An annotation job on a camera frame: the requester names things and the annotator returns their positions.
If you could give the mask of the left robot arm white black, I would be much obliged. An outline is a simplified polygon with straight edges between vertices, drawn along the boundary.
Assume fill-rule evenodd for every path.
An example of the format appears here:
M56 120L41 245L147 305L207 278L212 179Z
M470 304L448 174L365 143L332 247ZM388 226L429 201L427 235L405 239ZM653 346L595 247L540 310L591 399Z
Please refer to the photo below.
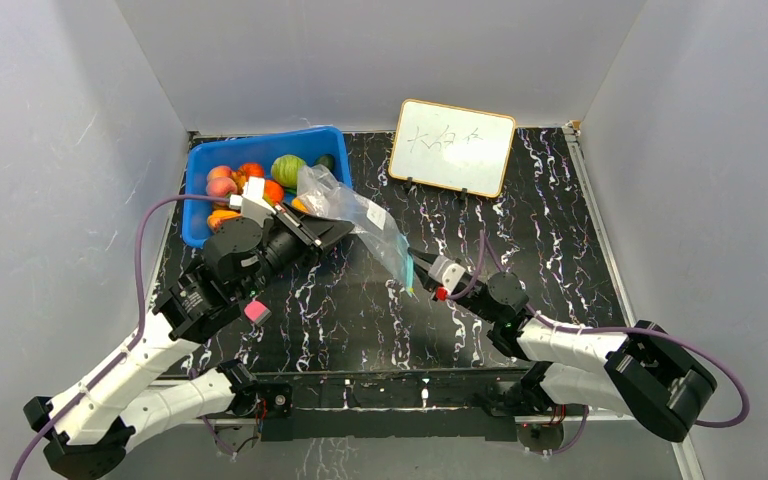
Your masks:
M171 388L153 383L228 324L263 323L269 311L257 298L269 282L291 266L318 261L352 228L286 204L247 206L224 221L116 350L69 389L26 403L49 467L68 479L99 479L144 441L189 420L287 415L289 405L276 398L290 397L291 388L258 380L238 360Z

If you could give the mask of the green round melon toy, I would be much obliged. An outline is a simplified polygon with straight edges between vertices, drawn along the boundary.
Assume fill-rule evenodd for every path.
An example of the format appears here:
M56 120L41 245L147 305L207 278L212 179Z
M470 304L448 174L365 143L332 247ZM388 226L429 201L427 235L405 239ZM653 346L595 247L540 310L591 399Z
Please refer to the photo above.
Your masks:
M272 179L284 188L295 190L300 170L307 163L299 156L286 154L277 157L270 169Z

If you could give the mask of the clear zip top bag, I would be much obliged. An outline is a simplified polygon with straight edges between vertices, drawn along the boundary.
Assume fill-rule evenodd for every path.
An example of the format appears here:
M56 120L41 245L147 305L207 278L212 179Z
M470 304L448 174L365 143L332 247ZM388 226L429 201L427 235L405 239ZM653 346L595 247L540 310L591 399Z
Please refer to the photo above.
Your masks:
M408 240L382 206L356 193L324 166L303 166L297 173L297 196L318 217L350 222L374 258L412 295L413 259Z

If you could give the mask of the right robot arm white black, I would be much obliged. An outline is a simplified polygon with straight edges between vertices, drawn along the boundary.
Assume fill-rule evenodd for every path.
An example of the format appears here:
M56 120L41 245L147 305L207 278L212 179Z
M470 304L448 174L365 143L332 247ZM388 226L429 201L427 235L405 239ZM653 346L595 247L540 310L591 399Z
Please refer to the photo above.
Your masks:
M656 436L681 442L717 389L714 376L652 322L638 322L634 333L600 333L554 321L537 313L512 273L482 281L443 255L410 254L424 289L490 323L491 344L530 363L520 380L488 390L493 413L547 414L577 404L631 415Z

